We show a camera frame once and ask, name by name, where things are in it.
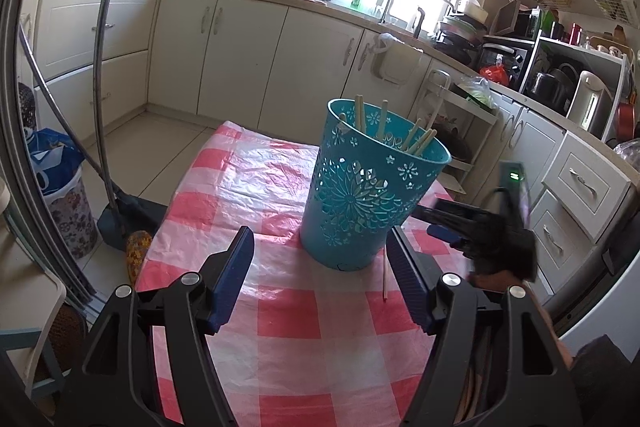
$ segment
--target black pot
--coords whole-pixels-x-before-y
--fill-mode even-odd
[[[538,73],[536,81],[529,88],[529,96],[553,109],[557,113],[566,116],[572,93],[560,80],[552,74]]]

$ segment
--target mop handle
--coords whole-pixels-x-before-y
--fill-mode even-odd
[[[104,47],[104,29],[107,23],[107,14],[109,12],[109,3],[111,0],[100,0],[98,8],[98,23],[95,30],[94,44],[94,121],[95,121],[95,139],[98,149],[98,161],[102,167],[104,175],[104,188],[109,199],[109,206],[113,214],[116,224],[119,226],[123,237],[126,230],[122,222],[122,217],[118,211],[113,186],[111,185],[111,173],[109,172],[109,163],[107,160],[106,147],[104,144],[104,126],[102,124],[102,52]]]
[[[47,87],[47,83],[45,82],[44,77],[42,76],[42,72],[38,67],[36,58],[33,56],[33,51],[31,50],[31,46],[29,45],[27,36],[24,33],[24,28],[20,23],[18,24],[18,38],[20,39],[20,45],[22,46],[24,56],[27,59],[27,62],[29,63],[29,67],[31,68],[31,72],[33,73],[33,77],[35,78],[36,84],[38,84],[38,87],[40,88],[40,92],[42,93],[42,95],[44,96],[44,99],[49,104],[51,112],[54,114],[56,119],[58,119],[58,121],[60,122],[60,125],[62,126],[62,129],[64,129],[64,131],[66,132],[68,137],[71,139],[71,141],[74,143],[74,145],[82,153],[82,155],[84,156],[84,159],[86,159],[89,165],[91,165],[92,168],[94,168],[98,176],[100,176],[100,179],[104,180],[104,174],[102,174],[100,165],[91,157],[91,155],[89,154],[89,151],[84,147],[84,145],[82,145],[82,142],[78,138],[78,135],[74,132],[73,129],[71,129],[71,126],[66,121],[65,116],[62,114],[62,111],[60,111],[60,108],[58,107],[56,100],[53,98],[53,95],[51,94],[49,87]],[[115,182],[112,181],[111,185],[113,185],[113,190],[118,194],[122,192],[122,189],[118,187],[115,184]]]

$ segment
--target plastic bag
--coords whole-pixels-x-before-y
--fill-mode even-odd
[[[497,107],[494,102],[494,97],[491,96],[489,81],[486,78],[483,78],[482,76],[464,78],[460,81],[458,87],[464,89],[491,109],[495,109]]]
[[[617,145],[613,152],[640,172],[640,138]]]

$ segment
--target blue gripper pad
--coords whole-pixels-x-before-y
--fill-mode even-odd
[[[433,256],[415,252],[402,232],[404,246],[391,229],[386,236],[386,256],[394,272],[402,298],[415,324],[425,333],[433,331],[436,319],[433,316],[435,285],[442,270]]]
[[[212,307],[209,325],[212,332],[215,333],[218,333],[220,326],[229,322],[244,278],[254,259],[253,232],[247,227],[242,227],[225,253],[228,255],[228,259],[210,293]]]

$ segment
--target silver screw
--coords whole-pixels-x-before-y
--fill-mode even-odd
[[[454,273],[446,273],[442,276],[442,282],[444,282],[447,286],[458,286],[462,280],[460,277]]]
[[[516,299],[522,299],[527,294],[527,292],[524,291],[524,288],[521,288],[520,286],[512,286],[509,288],[509,293]]]
[[[129,297],[129,295],[131,295],[131,286],[123,284],[122,286],[118,286],[116,288],[116,297],[120,297],[122,299],[125,297]]]
[[[184,284],[185,286],[193,286],[194,284],[197,284],[199,280],[200,276],[196,272],[188,272],[184,274],[180,279],[180,281],[182,281],[182,284]]]

